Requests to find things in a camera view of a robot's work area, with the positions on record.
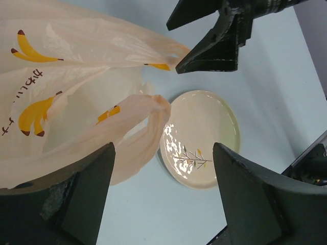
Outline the translucent banana-print plastic bag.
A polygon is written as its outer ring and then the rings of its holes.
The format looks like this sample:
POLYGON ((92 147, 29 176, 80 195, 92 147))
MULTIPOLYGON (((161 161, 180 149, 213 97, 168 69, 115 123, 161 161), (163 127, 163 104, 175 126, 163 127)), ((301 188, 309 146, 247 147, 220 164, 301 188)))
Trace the translucent banana-print plastic bag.
POLYGON ((1 188, 11 189, 113 143, 113 185, 156 154, 170 103, 143 67, 173 70, 175 40, 58 1, 1 1, 1 188))

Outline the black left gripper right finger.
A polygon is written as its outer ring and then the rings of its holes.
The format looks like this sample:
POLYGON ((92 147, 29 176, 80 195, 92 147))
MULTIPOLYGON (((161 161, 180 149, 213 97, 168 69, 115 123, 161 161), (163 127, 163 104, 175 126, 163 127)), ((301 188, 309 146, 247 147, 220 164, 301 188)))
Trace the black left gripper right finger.
POLYGON ((214 166, 227 225, 213 244, 326 244, 326 188, 278 174, 221 143, 214 166))

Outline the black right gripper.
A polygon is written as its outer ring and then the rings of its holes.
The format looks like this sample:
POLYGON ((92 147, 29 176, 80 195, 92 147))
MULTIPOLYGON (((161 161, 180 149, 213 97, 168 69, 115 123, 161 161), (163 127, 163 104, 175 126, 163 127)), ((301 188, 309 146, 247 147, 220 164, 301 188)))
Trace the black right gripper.
POLYGON ((281 12, 306 1, 179 0, 166 23, 169 31, 208 16, 217 10, 219 17, 213 28, 176 65, 177 73, 236 71, 239 48, 245 46, 246 41, 251 37, 253 20, 281 12))

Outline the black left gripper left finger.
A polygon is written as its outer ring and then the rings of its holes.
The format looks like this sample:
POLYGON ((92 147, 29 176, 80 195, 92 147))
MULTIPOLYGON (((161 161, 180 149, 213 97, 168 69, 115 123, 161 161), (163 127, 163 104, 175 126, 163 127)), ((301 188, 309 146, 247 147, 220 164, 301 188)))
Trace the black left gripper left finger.
POLYGON ((96 244, 115 148, 14 188, 1 188, 1 244, 96 244))

